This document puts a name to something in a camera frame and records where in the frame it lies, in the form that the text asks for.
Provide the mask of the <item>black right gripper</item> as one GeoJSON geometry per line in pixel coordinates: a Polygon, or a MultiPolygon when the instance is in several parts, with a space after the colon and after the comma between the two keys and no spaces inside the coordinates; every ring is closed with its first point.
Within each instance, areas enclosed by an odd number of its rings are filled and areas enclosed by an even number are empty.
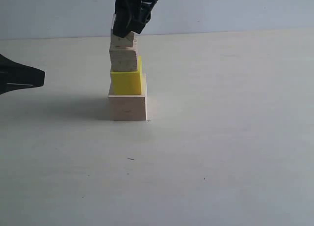
{"type": "Polygon", "coordinates": [[[140,34],[151,19],[158,0],[115,0],[113,34],[125,38],[129,33],[140,34]]]}

